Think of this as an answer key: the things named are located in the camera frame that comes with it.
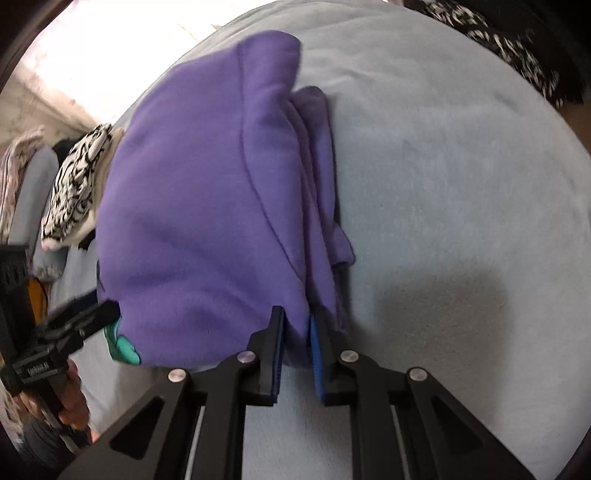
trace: folded purple sweatshirt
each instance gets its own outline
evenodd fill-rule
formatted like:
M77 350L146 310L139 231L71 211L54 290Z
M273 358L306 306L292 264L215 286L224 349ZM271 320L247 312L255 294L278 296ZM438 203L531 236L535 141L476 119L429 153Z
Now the folded purple sweatshirt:
M121 141L96 240L118 335L146 365L211 365L246 347L273 305L306 361L310 305L346 327L332 268L353 253L335 222L326 98L291 93L300 42L279 31L173 68Z

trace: silver screw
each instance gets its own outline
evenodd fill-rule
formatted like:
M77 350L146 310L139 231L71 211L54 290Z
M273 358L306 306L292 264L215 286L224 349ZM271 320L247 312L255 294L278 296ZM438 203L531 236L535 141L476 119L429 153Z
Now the silver screw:
M429 374L425 372L425 370L423 370L422 368L413 368L408 373L408 376L411 380L414 380L415 382L424 382L429 376Z
M187 378L187 372L182 368L175 368L168 372L168 379L172 383L179 383L182 382L185 378Z
M340 359L346 364L354 364L359 360L359 354L355 350L343 350L340 353Z
M238 358L238 361L242 364L251 364L256 359L256 353L251 352L250 350L244 350L243 352L240 352L236 358Z

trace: green fabric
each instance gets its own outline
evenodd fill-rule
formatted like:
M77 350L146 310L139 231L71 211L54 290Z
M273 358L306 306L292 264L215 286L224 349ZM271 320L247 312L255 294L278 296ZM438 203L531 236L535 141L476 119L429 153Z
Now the green fabric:
M126 337L119 335L120 322L121 317L103 329L111 358L124 364L139 365L142 360L135 347Z

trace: mattress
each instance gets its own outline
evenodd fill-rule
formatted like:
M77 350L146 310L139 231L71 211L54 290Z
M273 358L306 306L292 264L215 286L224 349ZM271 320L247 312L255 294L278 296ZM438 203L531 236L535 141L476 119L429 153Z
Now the mattress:
M554 478L591 424L586 150L492 53L378 0L269 4L177 63L270 29L301 40L298 86L329 100L356 347L384 367L424 366ZM92 255L69 259L54 295L93 286ZM99 430L131 402L135 375L102 341L76 358ZM136 392L153 379L143 373ZM317 404L307 371L286 368L281 383L277 406L247 411L244 478L351 478L347 409Z

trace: white floor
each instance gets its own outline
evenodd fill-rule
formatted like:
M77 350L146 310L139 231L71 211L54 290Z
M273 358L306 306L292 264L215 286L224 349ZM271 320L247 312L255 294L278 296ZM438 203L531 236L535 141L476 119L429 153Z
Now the white floor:
M33 42L21 66L113 122L215 28L268 0L74 0Z

